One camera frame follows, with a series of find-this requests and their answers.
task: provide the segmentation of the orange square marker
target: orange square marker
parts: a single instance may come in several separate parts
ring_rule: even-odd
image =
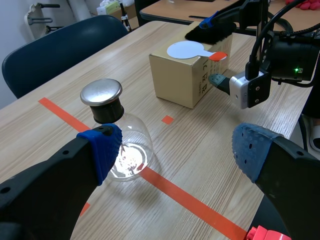
[[[90,207],[90,204],[86,202],[82,208],[82,211],[80,212],[80,217],[85,213],[85,211],[87,211],[89,207]]]
[[[171,124],[174,121],[174,119],[168,115],[166,115],[163,119],[162,122],[164,122],[165,124]]]

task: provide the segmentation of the desk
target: desk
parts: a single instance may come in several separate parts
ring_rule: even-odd
[[[124,109],[149,129],[157,157],[150,168],[247,230],[263,194],[235,163],[233,129],[248,122],[289,138],[311,89],[273,82],[270,98],[245,110],[216,88],[194,109],[157,98],[148,55],[184,27],[150,22],[0,110],[0,181],[47,160],[77,134],[40,99],[48,98],[93,127],[91,110],[80,101],[80,92],[94,80],[113,78],[123,86]],[[227,75],[244,70],[254,41],[252,36],[234,34]],[[166,115],[174,118],[170,125],[161,121]],[[72,239],[226,239],[142,177],[130,182],[106,180],[88,203]]]
[[[160,0],[142,9],[141,17],[150,21],[165,21],[177,24],[190,24],[194,21],[201,22],[202,19],[190,16],[210,17],[236,0],[215,0],[214,2],[174,0]],[[285,0],[271,1],[269,12],[276,14],[285,6]],[[283,17],[289,21],[294,31],[310,28],[320,22],[320,10],[301,10],[293,8]],[[274,27],[277,31],[283,31],[277,24]]]

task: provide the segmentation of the orange tab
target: orange tab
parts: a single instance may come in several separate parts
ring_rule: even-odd
[[[88,210],[89,207],[90,207],[90,204],[86,202],[82,208],[82,211],[80,212],[80,217],[85,213],[85,211]]]
[[[222,51],[217,51],[214,54],[212,54],[209,59],[214,61],[214,62],[219,62],[223,59],[226,59],[228,54],[222,52]]]

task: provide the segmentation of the blue gripper pad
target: blue gripper pad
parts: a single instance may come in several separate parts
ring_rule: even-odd
[[[232,152],[236,164],[255,183],[273,140],[282,136],[262,126],[241,123],[233,130]]]
[[[122,143],[122,131],[115,124],[103,124],[101,127],[111,127],[109,135],[95,130],[87,130],[76,135],[87,139],[92,146],[93,160],[100,186],[114,166]]]

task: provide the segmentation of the cardboard box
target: cardboard box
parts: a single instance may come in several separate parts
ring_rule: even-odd
[[[190,24],[149,55],[155,95],[191,109],[212,87],[208,80],[209,75],[223,74],[227,70],[232,44],[232,35],[215,45],[203,44],[206,51],[228,54],[226,59],[219,62],[203,56],[189,59],[170,57],[167,54],[168,47],[185,41],[185,35],[198,24],[199,22]]]
[[[132,4],[130,6],[125,6],[124,10],[126,11],[126,14],[128,15],[128,19],[132,19],[137,16],[135,4]],[[121,20],[121,15],[122,15],[121,9],[116,10],[115,12],[111,13],[110,15]]]

